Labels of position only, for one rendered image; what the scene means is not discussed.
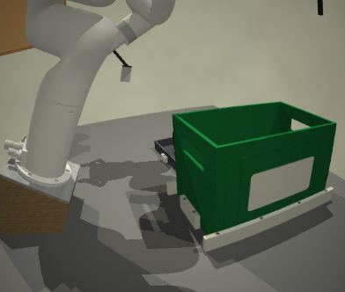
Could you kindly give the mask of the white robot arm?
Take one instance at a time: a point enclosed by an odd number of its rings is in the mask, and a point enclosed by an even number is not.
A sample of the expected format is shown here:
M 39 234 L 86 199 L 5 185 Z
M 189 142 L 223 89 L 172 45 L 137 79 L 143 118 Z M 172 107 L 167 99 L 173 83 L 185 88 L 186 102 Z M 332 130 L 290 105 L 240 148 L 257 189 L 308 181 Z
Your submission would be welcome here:
M 16 157 L 15 167 L 23 178 L 46 187 L 70 181 L 71 144 L 92 82 L 115 43 L 115 27 L 130 44 L 165 23 L 175 2 L 126 0 L 132 13 L 114 25 L 98 13 L 64 5 L 63 0 L 27 0 L 28 43 L 61 60 L 40 82 L 25 142 L 5 140 L 4 149 Z

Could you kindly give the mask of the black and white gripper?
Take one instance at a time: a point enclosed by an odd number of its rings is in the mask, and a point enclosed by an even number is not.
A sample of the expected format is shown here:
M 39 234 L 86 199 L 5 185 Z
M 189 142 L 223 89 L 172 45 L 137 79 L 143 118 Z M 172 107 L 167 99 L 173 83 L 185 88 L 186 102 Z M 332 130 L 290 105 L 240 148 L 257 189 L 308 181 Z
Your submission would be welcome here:
M 109 52 L 109 54 L 108 55 L 110 55 L 115 49 L 117 49 L 118 47 L 120 47 L 123 43 L 125 44 L 125 45 L 129 45 L 129 43 L 128 43 L 128 41 L 127 41 L 127 39 L 125 38 L 125 36 L 122 34 L 122 32 L 117 28 L 117 27 L 115 27 L 116 28 L 116 32 L 117 32 L 117 37 L 116 37 L 116 40 L 115 40 L 115 43 L 114 43 L 114 45 L 113 45 L 113 47 L 112 47 L 112 49 L 111 49 L 111 51 Z

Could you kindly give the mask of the green divided crate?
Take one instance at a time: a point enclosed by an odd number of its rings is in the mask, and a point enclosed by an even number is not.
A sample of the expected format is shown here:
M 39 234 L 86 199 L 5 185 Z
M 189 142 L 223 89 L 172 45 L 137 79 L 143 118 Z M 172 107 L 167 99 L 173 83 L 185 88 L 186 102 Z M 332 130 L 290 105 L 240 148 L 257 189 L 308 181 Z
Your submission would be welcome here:
M 333 121 L 279 101 L 176 113 L 172 126 L 177 195 L 206 236 L 325 190 Z

